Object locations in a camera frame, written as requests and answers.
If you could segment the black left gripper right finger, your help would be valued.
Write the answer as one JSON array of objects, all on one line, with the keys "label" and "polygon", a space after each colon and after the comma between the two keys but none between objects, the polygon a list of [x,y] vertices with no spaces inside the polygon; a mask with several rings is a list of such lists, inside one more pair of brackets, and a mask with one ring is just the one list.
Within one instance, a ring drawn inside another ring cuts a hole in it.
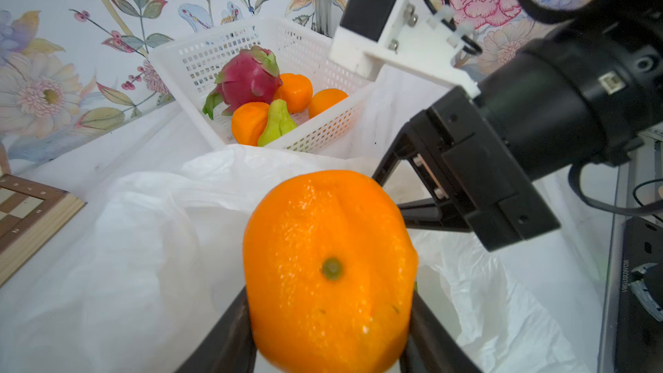
[{"label": "black left gripper right finger", "polygon": [[413,296],[409,335],[399,367],[400,372],[481,372],[417,292]]}]

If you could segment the red dragon fruit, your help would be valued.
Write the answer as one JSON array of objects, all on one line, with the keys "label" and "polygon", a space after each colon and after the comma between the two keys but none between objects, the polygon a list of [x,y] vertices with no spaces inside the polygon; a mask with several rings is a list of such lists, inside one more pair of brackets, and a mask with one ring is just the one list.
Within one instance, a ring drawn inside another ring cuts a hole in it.
[{"label": "red dragon fruit", "polygon": [[242,105],[251,102],[270,104],[282,86],[276,55],[259,46],[241,49],[217,74],[214,84],[202,109],[212,120],[220,104],[227,105],[225,116],[232,116]]}]

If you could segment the orange mandarin fruit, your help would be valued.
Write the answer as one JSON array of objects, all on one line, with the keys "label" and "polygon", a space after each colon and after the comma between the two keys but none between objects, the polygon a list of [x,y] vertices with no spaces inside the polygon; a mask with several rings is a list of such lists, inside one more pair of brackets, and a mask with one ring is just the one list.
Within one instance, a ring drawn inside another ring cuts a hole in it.
[{"label": "orange mandarin fruit", "polygon": [[330,88],[316,93],[308,107],[308,115],[314,118],[337,103],[348,98],[348,94],[340,89]]},{"label": "orange mandarin fruit", "polygon": [[290,114],[307,110],[314,96],[310,79],[300,74],[281,74],[280,79],[282,84],[275,93],[275,99],[285,101]]},{"label": "orange mandarin fruit", "polygon": [[251,102],[235,110],[231,119],[231,131],[236,141],[243,145],[257,146],[268,121],[269,105]]},{"label": "orange mandarin fruit", "polygon": [[409,333],[419,257],[371,178],[304,174],[273,188],[243,235],[253,338],[286,372],[385,372]]}]

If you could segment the white translucent plastic bag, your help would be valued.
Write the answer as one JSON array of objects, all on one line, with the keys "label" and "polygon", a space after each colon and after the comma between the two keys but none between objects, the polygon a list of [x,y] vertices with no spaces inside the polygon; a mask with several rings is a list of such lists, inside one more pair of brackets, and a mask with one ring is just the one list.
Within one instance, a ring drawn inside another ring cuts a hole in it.
[{"label": "white translucent plastic bag", "polygon": [[[170,372],[244,285],[243,231],[277,184],[371,174],[404,117],[443,89],[394,69],[340,160],[231,145],[195,156],[183,115],[138,157],[141,171],[90,186],[89,205],[1,290],[4,372]],[[487,372],[584,372],[558,322],[471,234],[413,231],[419,292]]]}]

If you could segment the green pear fruit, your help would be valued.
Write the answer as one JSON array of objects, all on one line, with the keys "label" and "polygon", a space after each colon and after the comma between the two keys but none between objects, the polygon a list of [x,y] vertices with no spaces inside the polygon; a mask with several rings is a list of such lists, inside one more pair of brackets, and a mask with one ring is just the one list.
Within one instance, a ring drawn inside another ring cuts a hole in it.
[{"label": "green pear fruit", "polygon": [[297,127],[297,123],[289,113],[287,102],[276,99],[269,106],[267,124],[257,140],[257,146],[267,146]]}]

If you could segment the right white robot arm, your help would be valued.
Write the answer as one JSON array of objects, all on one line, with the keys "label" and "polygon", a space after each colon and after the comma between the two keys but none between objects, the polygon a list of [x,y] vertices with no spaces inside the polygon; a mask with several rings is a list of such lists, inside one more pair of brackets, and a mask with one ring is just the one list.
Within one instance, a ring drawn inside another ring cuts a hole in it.
[{"label": "right white robot arm", "polygon": [[472,232],[491,251],[557,230],[535,181],[568,169],[581,195],[586,166],[625,164],[662,120],[662,0],[517,1],[554,30],[476,97],[453,86],[406,122],[374,173],[383,184],[408,162],[430,193],[400,205],[409,229]]}]

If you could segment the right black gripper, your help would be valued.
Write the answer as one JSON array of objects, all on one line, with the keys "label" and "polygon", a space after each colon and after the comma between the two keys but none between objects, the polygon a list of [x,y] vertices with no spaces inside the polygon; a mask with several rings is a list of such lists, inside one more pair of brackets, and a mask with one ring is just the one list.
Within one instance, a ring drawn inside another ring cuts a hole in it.
[{"label": "right black gripper", "polygon": [[413,230],[487,250],[559,228],[535,181],[616,166],[662,120],[662,14],[623,11],[530,41],[469,98],[454,88],[402,129],[373,179]]}]

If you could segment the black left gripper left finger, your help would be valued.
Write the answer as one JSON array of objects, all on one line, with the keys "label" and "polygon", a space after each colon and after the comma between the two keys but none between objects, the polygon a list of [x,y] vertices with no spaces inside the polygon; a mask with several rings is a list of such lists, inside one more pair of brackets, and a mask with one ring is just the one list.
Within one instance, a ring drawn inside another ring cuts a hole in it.
[{"label": "black left gripper left finger", "polygon": [[242,288],[210,333],[176,370],[252,373],[257,361],[246,288]]}]

